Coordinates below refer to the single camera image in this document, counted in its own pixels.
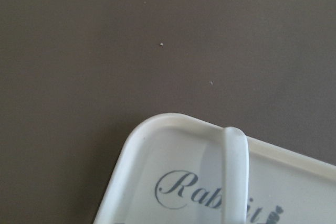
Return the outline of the cream rabbit tray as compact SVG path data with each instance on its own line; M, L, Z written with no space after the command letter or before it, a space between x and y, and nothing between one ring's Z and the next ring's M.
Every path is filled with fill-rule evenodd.
M165 113L128 136L95 223L221 223L226 129ZM247 223L335 223L335 166L248 137Z

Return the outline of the white ceramic spoon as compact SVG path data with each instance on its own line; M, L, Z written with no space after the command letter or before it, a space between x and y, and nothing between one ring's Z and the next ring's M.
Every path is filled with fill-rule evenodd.
M221 223L245 223L249 185L249 149L244 132L223 129Z

